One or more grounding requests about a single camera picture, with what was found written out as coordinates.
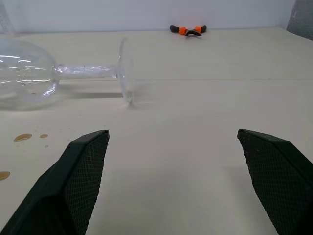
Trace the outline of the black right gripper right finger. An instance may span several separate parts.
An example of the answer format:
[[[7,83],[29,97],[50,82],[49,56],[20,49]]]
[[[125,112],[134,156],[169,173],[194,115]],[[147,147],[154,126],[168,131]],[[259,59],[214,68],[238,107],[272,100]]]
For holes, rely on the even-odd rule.
[[[279,235],[313,235],[313,163],[291,142],[240,129],[254,191]]]

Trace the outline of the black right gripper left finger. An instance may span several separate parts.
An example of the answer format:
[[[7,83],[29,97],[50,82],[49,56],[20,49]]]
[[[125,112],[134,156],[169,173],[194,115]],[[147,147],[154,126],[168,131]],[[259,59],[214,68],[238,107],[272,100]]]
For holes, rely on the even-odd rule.
[[[0,235],[85,235],[109,142],[99,130],[70,142],[34,184]]]

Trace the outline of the clear plastic cup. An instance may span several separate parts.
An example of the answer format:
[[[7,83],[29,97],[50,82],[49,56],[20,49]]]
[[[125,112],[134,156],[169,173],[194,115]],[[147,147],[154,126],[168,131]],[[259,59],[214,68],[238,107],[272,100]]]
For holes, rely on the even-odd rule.
[[[0,108],[46,105],[62,80],[117,79],[127,102],[134,96],[132,45],[123,38],[115,65],[64,65],[43,48],[16,39],[0,40]]]

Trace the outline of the grey partition panel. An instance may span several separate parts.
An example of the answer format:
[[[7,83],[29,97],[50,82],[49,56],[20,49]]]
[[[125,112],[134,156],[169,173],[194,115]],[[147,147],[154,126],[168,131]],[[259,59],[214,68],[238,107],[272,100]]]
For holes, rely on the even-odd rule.
[[[296,0],[287,31],[313,41],[313,0]]]

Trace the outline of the orange and black pliers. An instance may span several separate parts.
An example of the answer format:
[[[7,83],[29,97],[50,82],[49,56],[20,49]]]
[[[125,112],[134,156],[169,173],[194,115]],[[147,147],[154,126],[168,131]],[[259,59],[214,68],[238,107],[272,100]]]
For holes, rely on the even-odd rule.
[[[203,33],[207,31],[207,26],[196,26],[193,29],[187,29],[185,27],[177,27],[174,25],[171,25],[170,31],[175,34],[179,34],[182,36],[201,36]]]

